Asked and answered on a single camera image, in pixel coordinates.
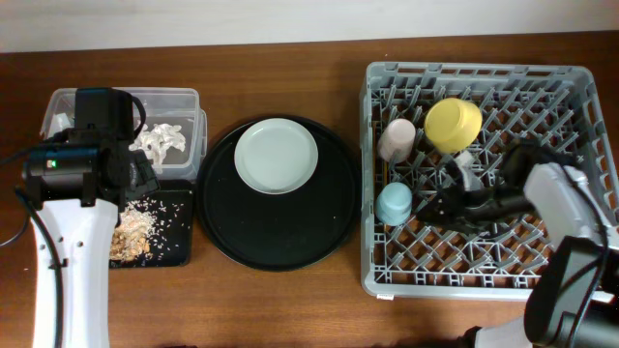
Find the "white tissue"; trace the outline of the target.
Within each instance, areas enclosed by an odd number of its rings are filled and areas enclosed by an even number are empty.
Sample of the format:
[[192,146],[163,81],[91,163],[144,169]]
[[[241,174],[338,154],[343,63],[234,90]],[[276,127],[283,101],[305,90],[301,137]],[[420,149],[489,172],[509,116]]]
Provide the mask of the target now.
[[181,129],[180,125],[169,124],[156,124],[151,130],[145,126],[129,149],[142,150],[148,160],[161,166],[170,148],[185,151],[186,137],[181,134]]

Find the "blue plastic cup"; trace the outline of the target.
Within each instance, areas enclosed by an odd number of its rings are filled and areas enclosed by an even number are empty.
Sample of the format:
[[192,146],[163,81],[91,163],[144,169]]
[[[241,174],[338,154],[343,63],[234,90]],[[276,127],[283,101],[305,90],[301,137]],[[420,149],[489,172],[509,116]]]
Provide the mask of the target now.
[[375,208],[377,218],[386,225],[407,222],[412,211],[412,191],[403,183],[390,183],[379,193]]

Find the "yellow bowl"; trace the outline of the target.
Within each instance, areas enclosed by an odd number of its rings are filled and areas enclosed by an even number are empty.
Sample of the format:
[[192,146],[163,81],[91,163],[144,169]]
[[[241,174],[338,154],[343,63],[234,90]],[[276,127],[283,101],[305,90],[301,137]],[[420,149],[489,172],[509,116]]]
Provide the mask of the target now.
[[477,139],[482,122],[482,112],[473,102],[447,98],[429,110],[424,130],[436,150],[452,154],[466,149]]

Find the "pink plastic cup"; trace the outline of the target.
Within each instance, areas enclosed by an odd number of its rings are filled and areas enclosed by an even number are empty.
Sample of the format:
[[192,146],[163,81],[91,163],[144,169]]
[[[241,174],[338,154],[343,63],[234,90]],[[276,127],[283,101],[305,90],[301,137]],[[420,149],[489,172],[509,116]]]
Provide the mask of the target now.
[[408,159],[416,137],[415,126],[406,119],[396,119],[383,130],[377,154],[386,162],[400,163]]

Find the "grey round plate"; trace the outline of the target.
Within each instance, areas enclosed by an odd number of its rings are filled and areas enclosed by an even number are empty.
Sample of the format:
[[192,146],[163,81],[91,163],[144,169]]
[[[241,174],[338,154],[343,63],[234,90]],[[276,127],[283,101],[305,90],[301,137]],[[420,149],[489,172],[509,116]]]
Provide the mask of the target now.
[[241,134],[234,165],[251,189],[278,195],[303,186],[317,167],[318,155],[316,140],[306,127],[290,119],[270,118]]

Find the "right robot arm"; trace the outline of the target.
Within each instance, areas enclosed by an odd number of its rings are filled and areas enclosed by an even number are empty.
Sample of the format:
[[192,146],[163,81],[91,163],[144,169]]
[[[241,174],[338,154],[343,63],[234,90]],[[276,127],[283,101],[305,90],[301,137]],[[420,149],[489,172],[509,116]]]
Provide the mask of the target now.
[[503,156],[503,183],[473,190],[468,180],[438,190],[419,211],[423,223],[480,236],[503,218],[536,213],[555,250],[522,317],[473,328],[471,347],[615,347],[618,233],[576,160],[535,141],[519,141]]

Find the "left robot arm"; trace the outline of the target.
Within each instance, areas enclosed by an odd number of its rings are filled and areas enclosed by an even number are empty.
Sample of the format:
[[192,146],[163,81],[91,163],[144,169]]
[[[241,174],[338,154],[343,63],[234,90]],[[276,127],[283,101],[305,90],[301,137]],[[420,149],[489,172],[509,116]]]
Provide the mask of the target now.
[[74,122],[27,152],[15,194],[33,226],[36,347],[106,347],[112,236],[127,204],[159,189],[131,145],[146,112],[113,88],[75,92]]

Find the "grey dishwasher rack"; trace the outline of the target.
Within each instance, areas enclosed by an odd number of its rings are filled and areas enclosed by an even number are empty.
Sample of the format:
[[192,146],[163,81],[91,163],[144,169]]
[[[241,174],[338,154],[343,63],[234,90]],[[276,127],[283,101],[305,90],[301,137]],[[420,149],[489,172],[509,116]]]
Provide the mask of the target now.
[[[450,157],[420,131],[427,112],[447,98],[474,103],[483,122],[469,147],[478,183],[500,183],[503,155],[532,139],[576,158],[611,221],[618,219],[618,153],[609,143],[593,75],[583,67],[375,62],[360,93],[362,151],[361,283],[376,298],[524,301],[553,252],[544,223],[521,215],[464,235],[415,217],[398,226],[374,214],[378,193],[408,185],[419,211],[453,184]],[[419,132],[409,158],[389,164],[376,155],[383,130],[410,121]]]

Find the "clear plastic storage bin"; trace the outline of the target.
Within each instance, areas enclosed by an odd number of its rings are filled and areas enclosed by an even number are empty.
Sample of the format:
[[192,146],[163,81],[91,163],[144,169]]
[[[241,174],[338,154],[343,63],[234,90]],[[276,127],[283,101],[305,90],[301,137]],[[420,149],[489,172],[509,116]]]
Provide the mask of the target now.
[[[145,128],[156,125],[179,126],[186,148],[170,148],[161,166],[154,168],[160,180],[188,180],[197,177],[207,151],[207,118],[200,108],[199,95],[191,88],[126,87],[126,92],[140,99],[146,111]],[[49,138],[74,124],[75,88],[56,90],[49,101],[40,135]]]

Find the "round black serving tray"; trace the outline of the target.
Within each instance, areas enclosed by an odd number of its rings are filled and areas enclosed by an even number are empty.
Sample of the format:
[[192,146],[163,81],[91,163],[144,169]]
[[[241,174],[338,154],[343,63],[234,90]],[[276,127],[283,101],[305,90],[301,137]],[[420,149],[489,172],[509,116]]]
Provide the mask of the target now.
[[196,178],[195,212],[210,241],[228,258],[261,271],[312,265],[337,250],[361,213],[361,168],[355,154],[327,127],[307,118],[317,143],[317,168],[309,181],[285,194],[258,192],[234,167],[233,153],[246,122],[208,152]]

